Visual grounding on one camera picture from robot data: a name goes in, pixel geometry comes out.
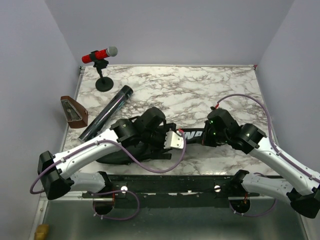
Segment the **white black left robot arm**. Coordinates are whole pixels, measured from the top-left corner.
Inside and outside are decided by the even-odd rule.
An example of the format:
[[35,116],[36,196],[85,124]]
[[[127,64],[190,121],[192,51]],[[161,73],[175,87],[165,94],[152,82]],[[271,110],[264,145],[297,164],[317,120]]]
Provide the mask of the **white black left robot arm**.
[[48,200],[58,199],[71,191],[87,191],[104,198],[111,185],[103,172],[83,173],[86,165],[119,150],[139,143],[163,148],[167,132],[176,124],[167,123],[164,113],[151,107],[140,116],[119,119],[109,129],[77,147],[52,154],[40,154],[37,173]]

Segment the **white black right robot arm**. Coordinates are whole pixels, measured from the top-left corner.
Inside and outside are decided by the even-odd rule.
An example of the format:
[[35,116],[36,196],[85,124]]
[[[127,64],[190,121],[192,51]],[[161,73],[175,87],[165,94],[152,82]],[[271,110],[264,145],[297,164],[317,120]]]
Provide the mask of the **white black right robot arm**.
[[256,193],[281,200],[300,215],[314,219],[320,210],[320,174],[283,151],[264,131],[251,123],[238,125],[223,108],[212,108],[205,121],[202,145],[229,145],[248,154],[277,172],[282,179],[262,177],[239,170],[230,191],[241,196]]

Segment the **black racket bag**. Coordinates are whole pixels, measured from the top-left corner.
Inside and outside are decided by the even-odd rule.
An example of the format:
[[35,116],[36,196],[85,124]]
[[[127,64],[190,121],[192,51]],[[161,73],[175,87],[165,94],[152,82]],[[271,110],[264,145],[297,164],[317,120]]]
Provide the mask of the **black racket bag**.
[[[122,146],[135,157],[139,162],[149,160],[170,160],[171,153],[152,152],[147,143],[150,135],[155,131],[177,130],[175,123],[167,123],[166,117],[163,115],[141,115],[131,118],[118,119],[111,125],[111,130],[115,130],[120,134],[120,138],[124,141],[119,142]],[[201,144],[204,128],[182,128],[186,138],[186,144]],[[96,160],[96,162],[105,165],[129,165],[133,160],[123,151],[109,153]]]

